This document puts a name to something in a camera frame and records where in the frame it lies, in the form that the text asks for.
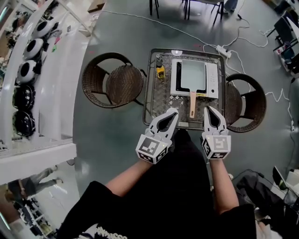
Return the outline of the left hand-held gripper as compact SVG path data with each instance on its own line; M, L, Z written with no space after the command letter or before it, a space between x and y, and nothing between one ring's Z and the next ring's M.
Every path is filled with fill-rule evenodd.
M157 164L169 151L171 137L176 128L179 113L169 108L166 113L155 117L145 134L141 134L136 146L138 158L151 164Z

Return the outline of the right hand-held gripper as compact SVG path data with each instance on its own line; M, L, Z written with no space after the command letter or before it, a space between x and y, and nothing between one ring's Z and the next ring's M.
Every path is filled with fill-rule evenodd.
M231 136L228 134L224 116L215 108L206 106L203 126L202 147L207 159L225 159L231 151Z

